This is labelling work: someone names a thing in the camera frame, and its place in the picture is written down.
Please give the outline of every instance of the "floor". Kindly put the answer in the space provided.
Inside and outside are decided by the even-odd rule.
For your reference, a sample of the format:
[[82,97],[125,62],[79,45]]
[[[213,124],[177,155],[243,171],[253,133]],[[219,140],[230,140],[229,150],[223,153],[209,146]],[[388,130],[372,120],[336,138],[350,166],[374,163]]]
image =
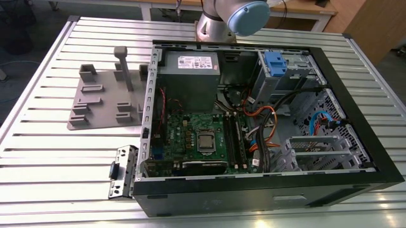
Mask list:
[[[105,18],[115,19],[142,19],[139,8],[75,3],[59,3],[59,8],[59,11],[52,11],[48,2],[34,0],[32,11],[36,15],[38,22],[28,28],[28,33],[35,43],[34,50],[28,54],[14,56],[0,49],[0,69],[10,76],[8,81],[0,83],[0,125],[39,66],[32,62],[2,64],[19,60],[42,62],[70,15],[82,15],[85,17],[103,16]],[[163,17],[159,9],[153,9],[153,20],[173,21],[173,19],[177,18],[175,14],[170,12],[169,15],[170,17]],[[193,23],[199,17],[201,12],[186,11],[182,20],[183,22]],[[397,57],[396,52],[390,52],[380,63],[378,70],[401,100],[406,103],[406,58]]]

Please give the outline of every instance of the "sticker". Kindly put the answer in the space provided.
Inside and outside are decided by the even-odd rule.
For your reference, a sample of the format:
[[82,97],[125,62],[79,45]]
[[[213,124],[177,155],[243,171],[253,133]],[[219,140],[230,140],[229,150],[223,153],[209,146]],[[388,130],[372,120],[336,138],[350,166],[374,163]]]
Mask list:
[[253,165],[259,166],[259,160],[258,159],[253,159]]
[[247,97],[247,100],[250,101],[251,104],[254,104],[254,102],[255,102],[255,99],[254,99],[254,98]]
[[334,15],[334,14],[336,14],[334,12],[326,12],[326,11],[321,11],[320,13],[321,13],[321,14],[330,14],[330,15]]
[[179,56],[179,69],[213,69],[211,57],[199,56]]

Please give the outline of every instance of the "metal table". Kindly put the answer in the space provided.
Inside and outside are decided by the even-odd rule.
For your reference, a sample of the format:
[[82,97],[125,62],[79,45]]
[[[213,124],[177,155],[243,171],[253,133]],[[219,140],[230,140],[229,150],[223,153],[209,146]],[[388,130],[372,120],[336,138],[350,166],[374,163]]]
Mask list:
[[[0,131],[0,226],[115,223],[115,227],[404,227],[406,184],[325,208],[147,218],[135,201],[110,202],[115,149],[139,144],[139,127],[70,131],[81,64],[149,63],[151,40],[194,40],[194,24],[81,18],[67,22]],[[239,42],[322,47],[384,146],[406,175],[406,109],[352,39],[265,29]]]

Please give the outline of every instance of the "green circuit board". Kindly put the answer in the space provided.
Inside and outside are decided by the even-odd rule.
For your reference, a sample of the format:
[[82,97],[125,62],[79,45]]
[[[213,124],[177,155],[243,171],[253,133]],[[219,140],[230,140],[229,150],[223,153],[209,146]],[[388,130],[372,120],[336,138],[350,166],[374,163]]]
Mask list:
[[[167,116],[166,137],[162,150],[153,166],[157,176],[173,176],[173,168],[185,161],[222,161],[229,163],[225,138],[223,114],[171,114]],[[202,151],[203,143],[213,144]],[[251,173],[251,167],[229,165],[225,174]]]
[[[169,116],[165,159],[166,160],[222,160],[227,161],[222,114],[174,114]],[[215,152],[198,152],[198,135],[202,132],[215,136]]]

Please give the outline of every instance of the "aluminum slotted table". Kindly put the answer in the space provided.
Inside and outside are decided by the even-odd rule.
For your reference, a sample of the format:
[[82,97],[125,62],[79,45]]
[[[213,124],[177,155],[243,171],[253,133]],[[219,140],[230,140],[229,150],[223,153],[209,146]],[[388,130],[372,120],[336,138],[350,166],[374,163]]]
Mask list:
[[[324,208],[149,218],[135,201],[107,200],[118,147],[139,145],[141,128],[66,127],[81,64],[114,69],[150,62],[153,39],[194,40],[194,24],[71,17],[0,129],[0,226],[114,223],[114,227],[405,227],[406,183]],[[406,108],[341,34],[265,29],[239,42],[324,48],[396,165],[406,175]]]

